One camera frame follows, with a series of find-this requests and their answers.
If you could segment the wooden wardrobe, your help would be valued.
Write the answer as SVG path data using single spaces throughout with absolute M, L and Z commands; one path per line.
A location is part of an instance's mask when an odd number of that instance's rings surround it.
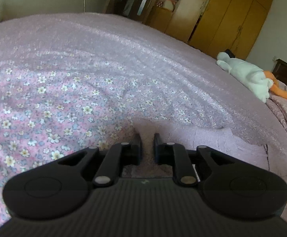
M 108 0 L 105 12 L 148 25 L 216 57 L 249 55 L 273 0 Z

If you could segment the pink knitted cardigan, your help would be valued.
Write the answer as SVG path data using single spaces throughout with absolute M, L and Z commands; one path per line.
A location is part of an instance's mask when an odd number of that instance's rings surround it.
M 134 128 L 139 133 L 143 147 L 143 160 L 138 166 L 125 166 L 123 177 L 153 178 L 172 176 L 172 167 L 154 162 L 153 140 L 158 133 L 164 142 L 182 144 L 186 149 L 208 146 L 231 157 L 268 170 L 268 147 L 249 144 L 233 135 L 230 128 L 209 129 L 198 126 L 181 125 L 170 121 L 150 121 L 135 119 Z

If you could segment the pink bedspread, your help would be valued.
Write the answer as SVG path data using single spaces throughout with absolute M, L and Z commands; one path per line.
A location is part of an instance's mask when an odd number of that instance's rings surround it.
M 189 99 L 178 108 L 190 122 L 166 121 L 209 129 L 228 127 L 249 144 L 266 144 L 268 170 L 287 182 L 286 130 L 266 103 L 204 53 L 152 28 L 108 14 L 42 14 L 0 23 L 0 65 L 78 66 L 94 59 L 186 67 Z M 282 216 L 287 221 L 287 206 Z

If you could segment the white plush toy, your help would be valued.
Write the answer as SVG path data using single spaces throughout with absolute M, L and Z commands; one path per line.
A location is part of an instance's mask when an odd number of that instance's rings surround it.
M 267 99 L 269 99 L 269 89 L 274 82 L 265 76 L 263 69 L 242 59 L 231 58 L 225 52 L 218 53 L 216 63 L 221 69 L 249 89 L 263 103 L 266 103 Z

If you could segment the pink floral sheet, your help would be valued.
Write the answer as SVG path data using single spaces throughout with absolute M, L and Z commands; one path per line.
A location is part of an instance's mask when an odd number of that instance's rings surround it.
M 87 147 L 130 139 L 135 118 L 190 122 L 189 69 L 94 59 L 0 65 L 0 225 L 9 215 L 3 186 L 12 176 Z

